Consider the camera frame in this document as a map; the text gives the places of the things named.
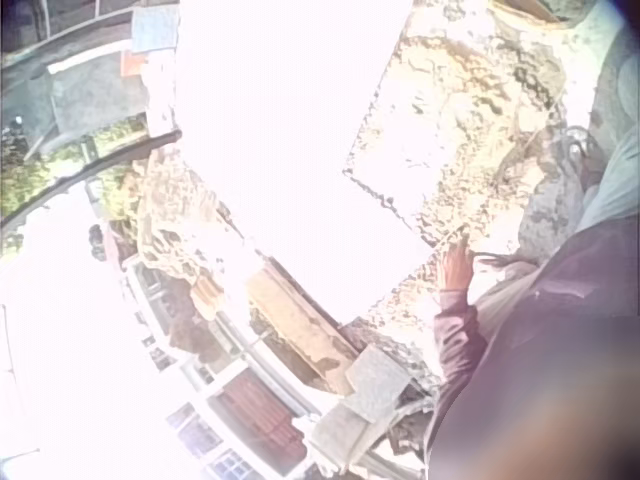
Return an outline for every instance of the sleeve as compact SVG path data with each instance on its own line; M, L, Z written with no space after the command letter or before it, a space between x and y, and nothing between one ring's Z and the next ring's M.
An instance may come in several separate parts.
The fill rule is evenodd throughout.
M434 329L445 382L426 432L427 455L447 411L469 383L487 348L478 330L477 311L467 304L466 290L440 292L440 308Z

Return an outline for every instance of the hand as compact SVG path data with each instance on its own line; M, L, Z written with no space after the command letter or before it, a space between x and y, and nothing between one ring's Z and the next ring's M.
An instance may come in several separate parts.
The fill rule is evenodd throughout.
M467 290L473 278L473 253L469 250L469 236L464 235L438 261L440 290Z

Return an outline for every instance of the building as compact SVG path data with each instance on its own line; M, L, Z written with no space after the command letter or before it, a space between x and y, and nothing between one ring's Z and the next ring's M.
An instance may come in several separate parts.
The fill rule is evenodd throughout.
M300 478L313 460L292 420L323 411L326 397L269 348L274 332L243 331L224 310L215 321L202 319L187 282L148 269L137 256L123 269L141 345L168 392L158 407L204 477Z

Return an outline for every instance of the person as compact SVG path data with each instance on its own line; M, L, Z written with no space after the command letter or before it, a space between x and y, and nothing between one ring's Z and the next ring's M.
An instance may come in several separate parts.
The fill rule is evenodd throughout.
M490 336L467 302L467 238L442 257L430 480L640 478L639 138L634 125Z

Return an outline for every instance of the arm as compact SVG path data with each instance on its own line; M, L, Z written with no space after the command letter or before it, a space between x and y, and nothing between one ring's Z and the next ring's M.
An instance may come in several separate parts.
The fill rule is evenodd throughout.
M434 330L445 383L427 429L427 454L447 411L471 380L487 348L487 342L478 330L477 311L467 303L467 291L473 278L473 255L467 241L468 238L463 237L451 245L438 262L441 312L435 317Z

